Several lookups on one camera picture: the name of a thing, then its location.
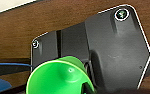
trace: screw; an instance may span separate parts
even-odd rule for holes
[[[38,48],[38,46],[39,46],[38,40],[34,40],[34,41],[32,42],[32,46],[33,46],[34,48]]]
[[[115,18],[118,21],[124,21],[129,16],[129,11],[127,9],[119,9],[115,13]]]
[[[143,67],[142,67],[142,66],[139,66],[139,68],[142,69]]]

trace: silver screw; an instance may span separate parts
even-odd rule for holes
[[[39,46],[38,40],[34,40],[34,41],[32,42],[32,46],[33,46],[34,48],[38,48],[38,46]]]

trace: funnel rim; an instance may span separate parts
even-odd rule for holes
[[[70,65],[70,66],[72,66],[72,67],[75,67],[75,68],[78,69],[83,75],[85,74],[85,77],[87,78],[87,80],[89,81],[89,83],[92,85],[92,86],[90,86],[90,87],[91,87],[92,90],[94,91],[94,86],[93,86],[91,80],[89,79],[89,77],[87,76],[87,74],[84,72],[84,70],[80,69],[80,68],[77,67],[76,65],[74,65],[74,64],[72,64],[72,63],[70,63],[70,62],[67,62],[67,61],[52,60],[52,61],[46,61],[46,62],[40,64],[40,65],[39,65],[38,67],[36,67],[36,68],[34,69],[34,71],[30,74],[30,76],[29,76],[29,78],[28,78],[28,81],[27,81],[26,94],[28,94],[28,87],[29,87],[30,79],[31,79],[32,75],[34,75],[35,71],[37,71],[40,67],[45,66],[45,65],[47,65],[47,64],[51,64],[51,63],[63,63],[63,64]]]

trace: funnel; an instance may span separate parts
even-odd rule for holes
[[[94,93],[82,62],[67,56],[47,61],[35,68],[28,79],[26,94],[83,94],[84,83]]]

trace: wooden table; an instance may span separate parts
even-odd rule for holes
[[[150,0],[44,0],[0,13],[0,59],[30,58],[31,41],[38,35],[75,25],[121,4],[135,7],[150,44]],[[27,71],[0,78],[17,86],[26,83],[28,76]],[[150,77],[141,88],[150,89]]]

